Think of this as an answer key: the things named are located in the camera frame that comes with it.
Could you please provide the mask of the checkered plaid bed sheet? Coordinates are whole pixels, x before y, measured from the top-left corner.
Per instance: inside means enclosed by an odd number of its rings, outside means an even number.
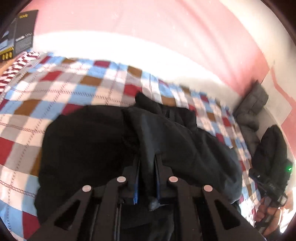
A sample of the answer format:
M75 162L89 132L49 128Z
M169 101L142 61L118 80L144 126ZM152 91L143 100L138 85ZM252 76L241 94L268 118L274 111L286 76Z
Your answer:
M138 92L195 111L198 127L236 150L243 171L239 206L254 223L260 193L248 177L251 156L227 106L121 63L26 52L1 76L1 219L15 239L27 240L39 227L34 199L49 123L84 105L132 105Z

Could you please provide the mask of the black puffer jacket with snaps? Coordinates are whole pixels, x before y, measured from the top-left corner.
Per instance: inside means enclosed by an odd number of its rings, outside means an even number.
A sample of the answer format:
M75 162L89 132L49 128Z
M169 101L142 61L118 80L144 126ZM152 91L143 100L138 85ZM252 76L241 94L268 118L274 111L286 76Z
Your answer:
M287 157L287 144L277 125L269 127L252 157L252 167L266 175L278 187L285 189L292 172Z

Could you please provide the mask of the grey quilted puffer jacket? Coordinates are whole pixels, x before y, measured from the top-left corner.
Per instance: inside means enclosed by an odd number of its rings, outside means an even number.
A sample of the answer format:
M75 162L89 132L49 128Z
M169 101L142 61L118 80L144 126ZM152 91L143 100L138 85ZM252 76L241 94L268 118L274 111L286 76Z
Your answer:
M233 113L252 157L254 156L256 148L260 143L256 134L259 130L257 115L262 111L267 101L268 94L257 81Z

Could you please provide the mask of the large black coat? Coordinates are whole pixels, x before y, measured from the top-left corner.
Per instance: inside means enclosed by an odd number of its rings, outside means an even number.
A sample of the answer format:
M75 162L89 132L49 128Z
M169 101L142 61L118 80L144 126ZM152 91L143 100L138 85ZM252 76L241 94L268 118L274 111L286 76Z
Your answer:
M154 159L195 186L211 185L233 207L242 191L236 152L196 124L186 108L166 106L142 93L129 107L87 105L47 127L35 199L44 223L84 185L97 187L139 164L140 209L123 213L123 240L169 240L173 213L154 197Z

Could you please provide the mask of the black printed cardboard box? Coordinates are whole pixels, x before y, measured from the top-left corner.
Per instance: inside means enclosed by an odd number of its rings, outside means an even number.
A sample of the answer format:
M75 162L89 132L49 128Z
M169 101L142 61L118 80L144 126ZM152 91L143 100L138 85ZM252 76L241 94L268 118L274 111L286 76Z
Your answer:
M19 13L1 38L1 62L11 60L33 46L38 10Z

